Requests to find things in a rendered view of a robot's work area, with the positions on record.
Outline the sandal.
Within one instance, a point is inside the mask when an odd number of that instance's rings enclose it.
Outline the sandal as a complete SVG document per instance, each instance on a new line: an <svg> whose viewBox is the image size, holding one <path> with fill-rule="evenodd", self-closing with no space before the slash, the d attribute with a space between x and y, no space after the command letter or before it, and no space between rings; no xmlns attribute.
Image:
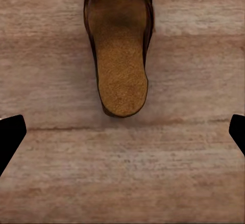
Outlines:
<svg viewBox="0 0 245 224"><path fill-rule="evenodd" d="M145 62L156 32L153 0L84 0L84 25L104 113L138 113L149 88Z"/></svg>

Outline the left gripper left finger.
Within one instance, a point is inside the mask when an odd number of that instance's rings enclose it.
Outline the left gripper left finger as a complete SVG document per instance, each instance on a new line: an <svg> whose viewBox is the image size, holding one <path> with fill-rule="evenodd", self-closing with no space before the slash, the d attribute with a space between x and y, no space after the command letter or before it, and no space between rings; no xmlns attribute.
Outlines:
<svg viewBox="0 0 245 224"><path fill-rule="evenodd" d="M27 133L23 115L0 120L0 176Z"/></svg>

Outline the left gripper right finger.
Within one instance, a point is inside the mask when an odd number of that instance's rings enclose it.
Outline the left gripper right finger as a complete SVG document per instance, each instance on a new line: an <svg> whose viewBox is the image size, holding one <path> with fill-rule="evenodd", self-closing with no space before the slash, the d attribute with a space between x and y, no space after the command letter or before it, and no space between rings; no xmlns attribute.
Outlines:
<svg viewBox="0 0 245 224"><path fill-rule="evenodd" d="M230 123L229 133L245 155L245 117L234 114Z"/></svg>

